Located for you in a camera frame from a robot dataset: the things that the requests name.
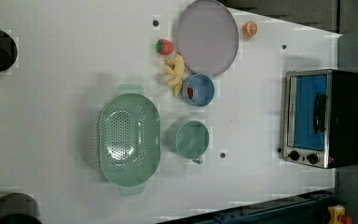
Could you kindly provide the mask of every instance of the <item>white tabletop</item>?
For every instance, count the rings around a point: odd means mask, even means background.
[[[154,51],[159,38],[174,40],[189,2],[0,0],[0,28],[19,46],[19,63],[0,75],[0,194],[34,196],[45,224],[153,223],[334,187],[334,170],[285,162],[276,150],[286,71],[337,67],[338,35],[231,10],[239,29],[255,21],[258,34],[240,33],[236,61],[213,77],[213,103],[192,107],[157,83],[163,57]],[[158,107],[162,148],[145,192],[122,197],[99,166],[97,120],[129,82]],[[165,145],[182,117],[212,134],[202,165]]]

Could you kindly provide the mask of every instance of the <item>purple plate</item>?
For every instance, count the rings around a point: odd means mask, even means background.
[[[176,31],[176,45],[193,72],[220,75],[237,56],[237,23],[219,2],[196,1],[182,14]]]

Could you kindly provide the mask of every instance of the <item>green colander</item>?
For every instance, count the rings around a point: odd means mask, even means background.
[[[105,176],[120,186],[120,194],[145,189],[160,160],[160,121],[155,105],[138,85],[121,86],[100,117],[100,163]]]

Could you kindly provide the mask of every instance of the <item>orange fruit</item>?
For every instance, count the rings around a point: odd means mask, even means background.
[[[243,34],[252,37],[257,34],[257,24],[254,21],[246,22],[242,27]]]

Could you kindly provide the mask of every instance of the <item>green cup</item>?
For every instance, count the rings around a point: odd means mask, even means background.
[[[199,121],[179,119],[168,130],[168,145],[181,156],[201,164],[201,156],[209,145],[208,129]]]

